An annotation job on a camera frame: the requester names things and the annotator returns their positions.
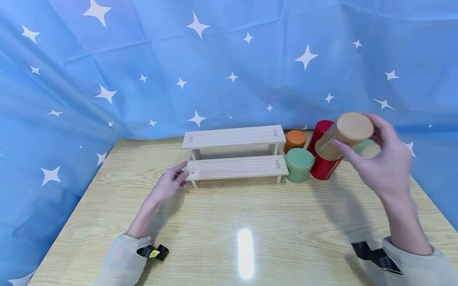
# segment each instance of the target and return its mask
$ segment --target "beige sleeve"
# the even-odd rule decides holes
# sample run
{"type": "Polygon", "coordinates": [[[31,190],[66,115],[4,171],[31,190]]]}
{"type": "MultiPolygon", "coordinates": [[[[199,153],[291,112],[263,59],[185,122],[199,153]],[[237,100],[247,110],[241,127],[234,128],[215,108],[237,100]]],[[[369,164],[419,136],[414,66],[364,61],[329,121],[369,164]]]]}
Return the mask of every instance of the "beige sleeve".
{"type": "Polygon", "coordinates": [[[383,250],[403,273],[402,276],[385,271],[387,285],[458,286],[458,278],[452,265],[435,247],[431,255],[415,255],[398,249],[391,244],[390,237],[386,237],[383,239],[383,250]]]}
{"type": "Polygon", "coordinates": [[[147,258],[137,249],[149,245],[151,238],[133,238],[123,233],[114,239],[102,263],[95,286],[134,286],[145,268],[147,258]]]}

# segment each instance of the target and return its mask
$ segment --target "black wrist strap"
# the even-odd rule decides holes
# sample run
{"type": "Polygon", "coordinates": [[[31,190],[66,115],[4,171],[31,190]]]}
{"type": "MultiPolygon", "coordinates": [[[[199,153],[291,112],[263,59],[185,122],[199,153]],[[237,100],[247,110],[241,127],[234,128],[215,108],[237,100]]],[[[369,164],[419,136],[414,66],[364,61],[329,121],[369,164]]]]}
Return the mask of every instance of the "black wrist strap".
{"type": "Polygon", "coordinates": [[[148,245],[146,247],[137,249],[138,255],[145,258],[155,258],[160,261],[164,261],[169,252],[169,249],[162,244],[160,244],[158,248],[154,248],[154,246],[148,245]]]}
{"type": "Polygon", "coordinates": [[[358,258],[370,260],[384,271],[397,275],[404,275],[383,249],[371,250],[365,241],[352,243],[351,246],[353,246],[353,250],[358,258]]]}

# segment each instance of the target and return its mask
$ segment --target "red cylinder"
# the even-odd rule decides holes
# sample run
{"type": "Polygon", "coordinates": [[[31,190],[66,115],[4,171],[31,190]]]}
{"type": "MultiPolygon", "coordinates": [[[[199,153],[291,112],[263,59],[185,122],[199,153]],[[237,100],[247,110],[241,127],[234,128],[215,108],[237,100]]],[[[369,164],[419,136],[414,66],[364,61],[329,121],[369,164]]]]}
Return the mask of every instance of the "red cylinder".
{"type": "Polygon", "coordinates": [[[326,133],[326,131],[334,124],[331,120],[320,120],[316,124],[315,129],[313,130],[312,138],[310,138],[309,145],[307,146],[307,151],[312,153],[316,157],[315,143],[318,139],[326,133]]]}
{"type": "Polygon", "coordinates": [[[343,157],[340,157],[337,160],[326,160],[321,158],[320,155],[315,157],[315,163],[313,164],[310,174],[318,180],[327,180],[331,177],[334,170],[342,161],[343,157]]]}

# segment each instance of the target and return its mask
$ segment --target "yellow label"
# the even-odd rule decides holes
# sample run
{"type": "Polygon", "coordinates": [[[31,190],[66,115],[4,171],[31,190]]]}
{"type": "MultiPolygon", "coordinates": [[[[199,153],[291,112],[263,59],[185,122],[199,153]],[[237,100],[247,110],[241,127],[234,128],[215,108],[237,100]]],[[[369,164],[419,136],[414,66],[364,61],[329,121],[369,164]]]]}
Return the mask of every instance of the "yellow label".
{"type": "Polygon", "coordinates": [[[157,250],[153,250],[150,255],[149,255],[149,258],[152,258],[152,257],[156,257],[160,252],[157,251],[157,250]]]}

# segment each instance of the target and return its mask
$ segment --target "blue backdrop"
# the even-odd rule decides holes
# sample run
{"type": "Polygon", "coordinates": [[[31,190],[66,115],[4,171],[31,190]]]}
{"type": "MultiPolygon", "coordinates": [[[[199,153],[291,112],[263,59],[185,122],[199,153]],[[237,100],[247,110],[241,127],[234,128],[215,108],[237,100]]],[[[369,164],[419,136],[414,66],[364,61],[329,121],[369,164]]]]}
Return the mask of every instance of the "blue backdrop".
{"type": "Polygon", "coordinates": [[[449,0],[2,0],[0,286],[29,281],[120,138],[377,113],[458,227],[457,18],[449,0]]]}

